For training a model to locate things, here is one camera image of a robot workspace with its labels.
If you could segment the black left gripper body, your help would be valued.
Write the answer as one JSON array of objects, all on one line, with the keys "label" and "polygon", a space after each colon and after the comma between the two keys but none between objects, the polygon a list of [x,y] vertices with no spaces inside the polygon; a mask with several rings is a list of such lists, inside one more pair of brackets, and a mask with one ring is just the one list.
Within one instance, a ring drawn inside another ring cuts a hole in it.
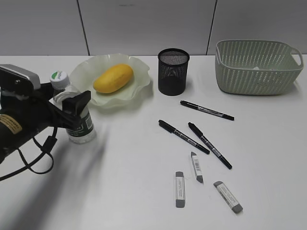
[{"label": "black left gripper body", "polygon": [[62,126],[60,110],[49,100],[50,83],[13,64],[0,66],[0,160],[47,127]]}]

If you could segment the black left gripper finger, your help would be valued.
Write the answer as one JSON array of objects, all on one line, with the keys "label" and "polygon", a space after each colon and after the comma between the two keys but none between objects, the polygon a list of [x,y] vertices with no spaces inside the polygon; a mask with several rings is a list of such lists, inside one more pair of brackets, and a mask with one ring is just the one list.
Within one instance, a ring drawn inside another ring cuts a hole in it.
[{"label": "black left gripper finger", "polygon": [[53,124],[60,128],[76,129],[81,124],[81,113],[91,99],[91,92],[54,90],[53,99]]}]

